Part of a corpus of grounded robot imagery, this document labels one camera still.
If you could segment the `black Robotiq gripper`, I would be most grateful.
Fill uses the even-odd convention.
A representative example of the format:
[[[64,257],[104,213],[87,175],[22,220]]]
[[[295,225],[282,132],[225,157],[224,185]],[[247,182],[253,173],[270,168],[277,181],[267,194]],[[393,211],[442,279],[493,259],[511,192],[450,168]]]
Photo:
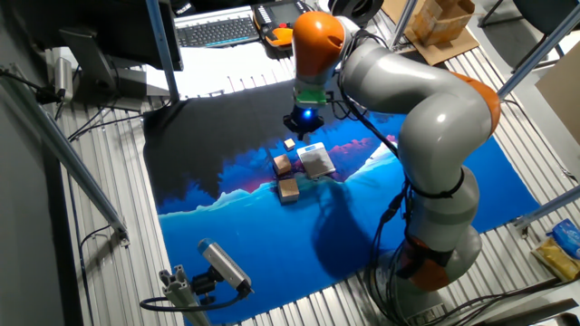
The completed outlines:
[[[317,130],[324,125],[324,118],[318,109],[294,106],[291,114],[283,117],[283,123],[289,130]]]

